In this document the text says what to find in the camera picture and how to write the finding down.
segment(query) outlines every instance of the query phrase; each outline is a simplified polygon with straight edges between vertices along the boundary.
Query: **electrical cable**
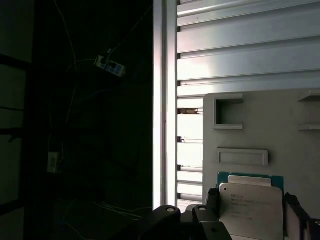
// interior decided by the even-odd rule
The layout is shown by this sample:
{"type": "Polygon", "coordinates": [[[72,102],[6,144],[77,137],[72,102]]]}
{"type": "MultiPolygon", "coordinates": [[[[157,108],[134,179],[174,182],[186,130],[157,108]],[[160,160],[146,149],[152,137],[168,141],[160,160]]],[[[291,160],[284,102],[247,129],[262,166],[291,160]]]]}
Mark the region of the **electrical cable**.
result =
{"type": "Polygon", "coordinates": [[[128,210],[128,209],[124,209],[124,208],[121,208],[121,207],[118,207],[118,206],[112,206],[110,204],[107,204],[105,201],[103,201],[102,204],[106,205],[106,206],[108,206],[110,208],[120,209],[122,211],[127,211],[127,212],[130,212],[130,213],[133,213],[133,212],[136,212],[136,211],[140,211],[140,210],[143,210],[143,209],[152,209],[152,207],[140,207],[140,208],[137,208],[137,209],[128,210]]]}
{"type": "MultiPolygon", "coordinates": [[[[66,20],[65,20],[65,17],[63,15],[63,13],[61,12],[58,4],[57,4],[57,1],[56,0],[53,0],[55,6],[56,6],[56,9],[58,10],[60,16],[61,16],[61,19],[62,19],[62,22],[63,22],[63,25],[64,25],[64,28],[65,28],[65,32],[66,32],[66,35],[68,37],[68,40],[69,40],[69,43],[70,43],[70,47],[71,47],[71,51],[72,51],[72,55],[73,55],[73,60],[74,60],[74,70],[75,72],[78,71],[78,68],[77,68],[77,58],[76,58],[76,53],[75,53],[75,49],[74,49],[74,46],[72,44],[72,40],[71,40],[71,37],[70,37],[70,33],[69,33],[69,30],[68,30],[68,27],[67,27],[67,24],[66,24],[66,20]]],[[[76,94],[76,89],[77,89],[77,83],[74,84],[74,89],[73,89],[73,93],[72,93],[72,97],[71,97],[71,101],[70,101],[70,106],[69,106],[69,109],[68,109],[68,112],[67,112],[67,115],[66,115],[66,121],[65,123],[68,123],[68,119],[69,119],[69,115],[70,115],[70,111],[71,111],[71,107],[72,107],[72,104],[73,104],[73,101],[74,101],[74,98],[75,98],[75,94],[76,94]]],[[[48,139],[48,148],[49,148],[49,145],[50,145],[50,139],[51,137],[49,137],[48,139]]],[[[64,149],[63,149],[63,144],[61,143],[61,151],[63,152],[64,149]]]]}
{"type": "Polygon", "coordinates": [[[124,217],[126,217],[126,218],[131,219],[131,220],[138,221],[138,219],[135,219],[135,218],[130,217],[129,214],[126,213],[126,212],[117,211],[117,210],[114,210],[114,209],[112,209],[112,208],[105,207],[105,206],[103,206],[103,205],[99,205],[98,203],[96,203],[96,202],[94,202],[94,201],[93,201],[92,203],[95,204],[95,205],[97,205],[99,208],[106,209],[106,210],[109,210],[109,211],[111,211],[111,212],[115,212],[115,213],[117,213],[117,214],[120,214],[120,215],[122,215],[122,216],[124,216],[124,217]]]}
{"type": "Polygon", "coordinates": [[[124,37],[124,39],[109,53],[109,55],[106,58],[106,63],[109,62],[109,59],[111,55],[128,39],[129,35],[136,29],[136,27],[141,23],[141,21],[145,18],[145,16],[148,14],[148,12],[152,9],[153,4],[145,11],[145,13],[142,15],[142,17],[136,22],[136,24],[131,28],[129,33],[124,37]]]}
{"type": "Polygon", "coordinates": [[[71,207],[73,206],[73,204],[74,204],[76,201],[77,201],[77,200],[74,199],[74,200],[70,203],[70,205],[68,206],[68,208],[66,209],[66,211],[65,211],[64,214],[63,214],[62,220],[63,220],[63,222],[64,222],[69,228],[71,228],[76,234],[78,234],[79,237],[80,237],[82,240],[93,240],[93,239],[91,239],[91,238],[85,238],[84,236],[82,236],[81,233],[80,233],[77,229],[75,229],[71,224],[69,224],[69,223],[66,221],[67,213],[69,212],[69,210],[71,209],[71,207]]]}
{"type": "Polygon", "coordinates": [[[9,111],[16,111],[16,112],[24,112],[23,109],[11,108],[11,107],[5,107],[5,106],[0,106],[0,109],[2,109],[2,110],[9,110],[9,111]]]}
{"type": "MultiPolygon", "coordinates": [[[[116,209],[114,209],[113,207],[110,207],[110,206],[108,206],[108,205],[105,205],[105,204],[102,204],[102,203],[101,203],[100,206],[102,206],[102,207],[104,207],[104,208],[107,208],[107,209],[112,209],[112,210],[118,212],[118,210],[116,210],[116,209]]],[[[135,214],[131,214],[131,213],[127,213],[127,212],[125,212],[125,211],[119,211],[119,213],[122,213],[122,214],[125,214],[125,215],[128,215],[128,216],[132,216],[132,217],[136,217],[136,218],[138,218],[138,219],[141,219],[141,218],[142,218],[141,216],[138,216],[138,215],[135,215],[135,214]]]]}
{"type": "Polygon", "coordinates": [[[67,28],[67,24],[66,24],[66,20],[65,20],[65,17],[63,15],[63,13],[61,12],[58,4],[57,4],[57,1],[56,0],[53,0],[55,6],[56,6],[56,9],[58,10],[61,18],[62,18],[62,21],[63,21],[63,25],[64,25],[64,28],[65,28],[65,32],[66,32],[66,35],[68,37],[68,40],[69,40],[69,43],[70,43],[70,47],[71,47],[71,50],[72,50],[72,54],[73,54],[73,60],[74,60],[74,69],[75,71],[77,72],[78,69],[77,69],[77,58],[76,58],[76,53],[75,53],[75,49],[74,49],[74,46],[72,44],[72,40],[71,40],[71,37],[70,37],[70,33],[69,33],[69,30],[67,28]]]}

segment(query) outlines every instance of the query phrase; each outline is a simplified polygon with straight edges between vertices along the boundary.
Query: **louvered panel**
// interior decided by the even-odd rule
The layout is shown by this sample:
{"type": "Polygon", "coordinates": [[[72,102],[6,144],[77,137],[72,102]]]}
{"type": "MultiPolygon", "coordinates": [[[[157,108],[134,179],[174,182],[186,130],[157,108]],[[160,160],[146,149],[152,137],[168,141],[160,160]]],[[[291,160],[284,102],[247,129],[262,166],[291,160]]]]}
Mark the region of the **louvered panel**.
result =
{"type": "Polygon", "coordinates": [[[178,109],[200,109],[204,106],[204,99],[203,97],[179,99],[177,105],[178,109]]]}
{"type": "Polygon", "coordinates": [[[178,182],[178,194],[202,196],[202,184],[178,182]]]}
{"type": "Polygon", "coordinates": [[[199,201],[186,201],[186,200],[178,200],[178,208],[181,213],[184,213],[188,206],[190,205],[200,205],[202,202],[199,201]]]}
{"type": "Polygon", "coordinates": [[[177,164],[184,166],[202,167],[202,143],[178,143],[177,164]]]}
{"type": "Polygon", "coordinates": [[[246,47],[179,59],[178,80],[320,70],[320,41],[246,47]]]}
{"type": "Polygon", "coordinates": [[[197,23],[210,22],[219,19],[227,19],[237,16],[252,15],[257,13],[269,12],[272,10],[286,9],[295,6],[317,4],[318,0],[274,0],[256,1],[243,0],[233,1],[242,2],[242,5],[235,7],[229,0],[220,4],[215,4],[215,0],[202,0],[190,4],[178,6],[178,26],[187,26],[197,23]]]}
{"type": "Polygon", "coordinates": [[[177,116],[178,137],[202,137],[202,114],[180,114],[177,116]]]}

